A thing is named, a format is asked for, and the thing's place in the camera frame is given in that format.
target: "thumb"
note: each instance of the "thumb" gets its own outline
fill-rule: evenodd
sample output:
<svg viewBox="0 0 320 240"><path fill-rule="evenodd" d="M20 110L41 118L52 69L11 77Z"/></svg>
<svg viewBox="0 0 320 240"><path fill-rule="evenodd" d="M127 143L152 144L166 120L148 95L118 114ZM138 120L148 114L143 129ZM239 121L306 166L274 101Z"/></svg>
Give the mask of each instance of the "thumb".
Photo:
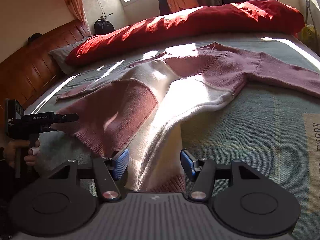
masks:
<svg viewBox="0 0 320 240"><path fill-rule="evenodd" d="M10 143L10 146L13 149L17 149L17 148L27 148L30 145L30 141L26 141L26 140L13 140Z"/></svg>

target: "human hand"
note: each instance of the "human hand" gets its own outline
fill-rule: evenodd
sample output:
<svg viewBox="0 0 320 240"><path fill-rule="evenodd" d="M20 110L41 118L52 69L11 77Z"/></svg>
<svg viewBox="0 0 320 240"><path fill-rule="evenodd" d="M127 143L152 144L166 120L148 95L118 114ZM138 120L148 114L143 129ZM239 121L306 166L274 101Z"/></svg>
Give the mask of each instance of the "human hand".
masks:
<svg viewBox="0 0 320 240"><path fill-rule="evenodd" d="M14 168L14 159L16 155L16 149L19 148L28 148L30 145L30 141L25 140L12 140L8 143L8 145L3 150L3 157L6 160L6 162ZM40 146L40 141L37 140L35 143L35 147L38 148ZM37 153L39 152L39 149L35 151L35 155L32 149L28 150L28 155L24 157L24 160L26 162L26 165L28 166L34 166L36 164L37 160Z"/></svg>

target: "beige patch with text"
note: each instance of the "beige patch with text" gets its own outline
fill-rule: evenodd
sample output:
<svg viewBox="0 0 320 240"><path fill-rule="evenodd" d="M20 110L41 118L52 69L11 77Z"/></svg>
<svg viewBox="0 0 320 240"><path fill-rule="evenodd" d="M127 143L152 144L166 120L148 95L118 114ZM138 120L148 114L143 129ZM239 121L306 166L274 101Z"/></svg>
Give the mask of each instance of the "beige patch with text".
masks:
<svg viewBox="0 0 320 240"><path fill-rule="evenodd" d="M309 156L308 213L320 211L320 114L303 114Z"/></svg>

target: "mattress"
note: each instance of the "mattress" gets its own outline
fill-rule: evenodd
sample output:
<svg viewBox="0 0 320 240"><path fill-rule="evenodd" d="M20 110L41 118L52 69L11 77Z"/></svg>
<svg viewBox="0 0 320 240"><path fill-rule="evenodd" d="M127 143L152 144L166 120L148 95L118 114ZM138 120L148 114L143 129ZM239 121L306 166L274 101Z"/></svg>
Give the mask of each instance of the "mattress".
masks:
<svg viewBox="0 0 320 240"><path fill-rule="evenodd" d="M95 62L66 77L26 109L26 114L57 111L77 98L59 100L61 93L84 82L115 78L134 61L147 59L163 51L199 48L217 41L223 45L264 51L286 63L320 72L320 58L293 36L279 33L211 34L143 48L126 55ZM312 122L320 124L317 98L260 83L248 83L240 94L218 112L198 114L181 124L183 147L195 157L210 157L217 163L241 159L295 195L301 216L293 234L298 239L320 235L320 163L312 151ZM37 170L44 173L68 159L79 164L93 157L90 149L63 132L40 134L41 155ZM95 194L92 180L82 186ZM189 191L192 183L186 179ZM227 187L217 181L218 192Z"/></svg>

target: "white finger band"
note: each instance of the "white finger band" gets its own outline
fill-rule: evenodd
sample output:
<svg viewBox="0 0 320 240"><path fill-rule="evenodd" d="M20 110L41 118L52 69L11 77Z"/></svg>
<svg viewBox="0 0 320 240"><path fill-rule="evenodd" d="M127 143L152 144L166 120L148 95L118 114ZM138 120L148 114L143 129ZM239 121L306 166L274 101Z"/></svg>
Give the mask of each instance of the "white finger band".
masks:
<svg viewBox="0 0 320 240"><path fill-rule="evenodd" d="M32 150L32 155L37 155L40 152L38 147L31 147L30 149Z"/></svg>

